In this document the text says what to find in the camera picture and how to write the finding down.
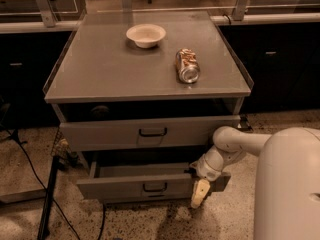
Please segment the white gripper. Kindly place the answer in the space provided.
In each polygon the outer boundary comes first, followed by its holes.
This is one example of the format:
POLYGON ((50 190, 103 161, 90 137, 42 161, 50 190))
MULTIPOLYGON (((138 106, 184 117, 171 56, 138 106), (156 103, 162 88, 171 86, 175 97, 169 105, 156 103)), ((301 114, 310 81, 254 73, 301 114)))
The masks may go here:
POLYGON ((210 182, 216 181, 222 174, 224 168, 236 163, 243 155, 242 151, 223 151, 212 146, 197 161, 189 164, 191 169, 196 170, 200 180, 194 183, 191 197, 191 207, 196 209, 203 202, 210 189, 210 182))

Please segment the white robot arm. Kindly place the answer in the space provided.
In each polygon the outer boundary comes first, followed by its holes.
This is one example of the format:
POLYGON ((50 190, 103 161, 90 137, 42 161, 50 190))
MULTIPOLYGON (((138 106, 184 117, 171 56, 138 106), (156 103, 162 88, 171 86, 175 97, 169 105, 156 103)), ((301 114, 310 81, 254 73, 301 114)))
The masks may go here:
POLYGON ((257 155, 254 240, 320 240, 320 130, 293 127, 275 134, 244 133, 223 126, 213 146, 193 163, 198 179, 191 206, 233 158, 257 155))

